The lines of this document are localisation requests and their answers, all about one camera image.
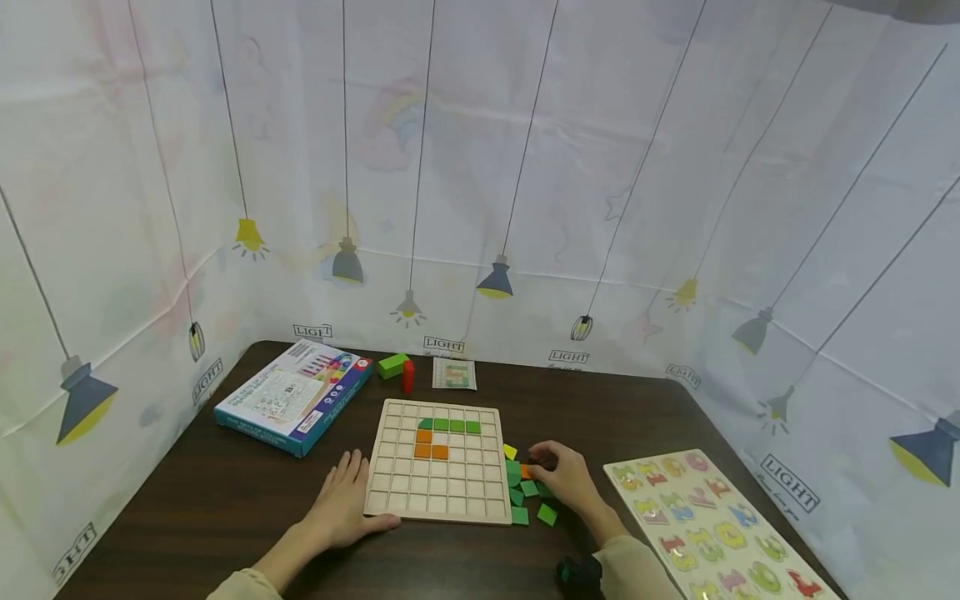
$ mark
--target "beige sleeve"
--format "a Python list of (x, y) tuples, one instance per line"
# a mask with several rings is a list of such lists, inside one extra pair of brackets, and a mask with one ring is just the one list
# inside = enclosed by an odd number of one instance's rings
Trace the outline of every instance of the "beige sleeve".
[(245, 568), (229, 576), (206, 600), (283, 600), (258, 571)]
[(645, 543), (613, 538), (593, 555), (603, 566), (600, 589), (607, 600), (683, 600), (666, 569)]

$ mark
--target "lamp illustration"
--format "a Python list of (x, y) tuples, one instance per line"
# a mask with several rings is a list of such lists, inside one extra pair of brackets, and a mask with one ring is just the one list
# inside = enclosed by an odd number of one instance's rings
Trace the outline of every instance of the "lamp illustration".
[(117, 388), (97, 379), (92, 374), (90, 363), (81, 363), (79, 356), (71, 356), (60, 367), (67, 392), (66, 409), (60, 421), (57, 445), (67, 445), (100, 422), (113, 402)]
[(890, 448), (911, 475), (935, 486), (950, 487), (953, 445), (960, 440), (960, 411), (937, 419), (933, 429), (890, 438)]
[(744, 323), (733, 333), (734, 340), (751, 354), (756, 355), (763, 346), (763, 339), (767, 337), (767, 324), (774, 318), (774, 307), (768, 306), (748, 322)]
[(570, 329), (570, 339), (574, 342), (583, 342), (593, 330), (593, 317), (584, 315), (573, 322), (573, 328)]
[(363, 283), (363, 267), (356, 250), (350, 238), (340, 242), (340, 251), (333, 257), (333, 276), (347, 283)]
[(206, 352), (206, 341), (204, 340), (204, 330), (196, 321), (190, 325), (189, 337), (190, 354), (193, 356), (193, 362), (197, 362)]
[(477, 291), (487, 298), (509, 298), (514, 294), (514, 289), (510, 287), (510, 280), (507, 278), (507, 271), (510, 265), (507, 264), (507, 257), (500, 254), (493, 262), (493, 272), (484, 278), (477, 286)]

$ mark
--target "dark wooden table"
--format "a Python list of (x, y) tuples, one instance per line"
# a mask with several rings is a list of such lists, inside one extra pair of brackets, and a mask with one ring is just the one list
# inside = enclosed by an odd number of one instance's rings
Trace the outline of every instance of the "dark wooden table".
[[(247, 351), (58, 600), (205, 598), (232, 571), (256, 562), (307, 511), (345, 449), (370, 453), (383, 399), (403, 397), (399, 379), (374, 375), (304, 459), (214, 423), (213, 406), (289, 346), (261, 342)], [(479, 391), (434, 390), (430, 361), (414, 358), (413, 397), (496, 407), (504, 441), (518, 448), (554, 439), (578, 449), (600, 493), (641, 539), (601, 467), (702, 448), (837, 589), (681, 385), (477, 363)], [(535, 520), (529, 528), (407, 521), (387, 535), (321, 556), (286, 597), (558, 598), (557, 561), (595, 549), (580, 520), (563, 509), (552, 529)]]

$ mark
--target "wooden number puzzle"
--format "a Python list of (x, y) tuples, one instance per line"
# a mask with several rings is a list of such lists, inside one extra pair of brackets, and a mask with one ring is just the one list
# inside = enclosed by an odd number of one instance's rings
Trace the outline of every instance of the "wooden number puzzle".
[(603, 470), (687, 598), (838, 598), (702, 451)]
[(384, 400), (367, 515), (510, 525), (509, 506), (499, 411)]

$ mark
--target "green block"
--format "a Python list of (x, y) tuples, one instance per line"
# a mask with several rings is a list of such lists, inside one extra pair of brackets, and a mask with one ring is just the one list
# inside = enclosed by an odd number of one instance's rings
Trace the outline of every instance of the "green block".
[(546, 484), (542, 481), (537, 482), (537, 491), (540, 492), (541, 498), (552, 498), (553, 493), (550, 491), (550, 488), (546, 487)]
[(515, 506), (523, 506), (523, 492), (510, 488), (510, 501), (513, 502)]
[(514, 520), (514, 525), (529, 525), (530, 524), (530, 514), (527, 512), (527, 509), (520, 506), (510, 507), (510, 516)]
[(537, 491), (537, 484), (529, 479), (520, 483), (520, 489), (523, 490), (523, 495), (528, 498), (540, 494), (540, 492)]
[(540, 504), (540, 510), (537, 511), (537, 518), (553, 527), (553, 524), (557, 522), (557, 511), (546, 504)]
[(406, 354), (394, 354), (379, 361), (376, 364), (376, 370), (380, 373), (380, 377), (391, 379), (403, 373), (403, 363), (408, 360), (410, 358)]

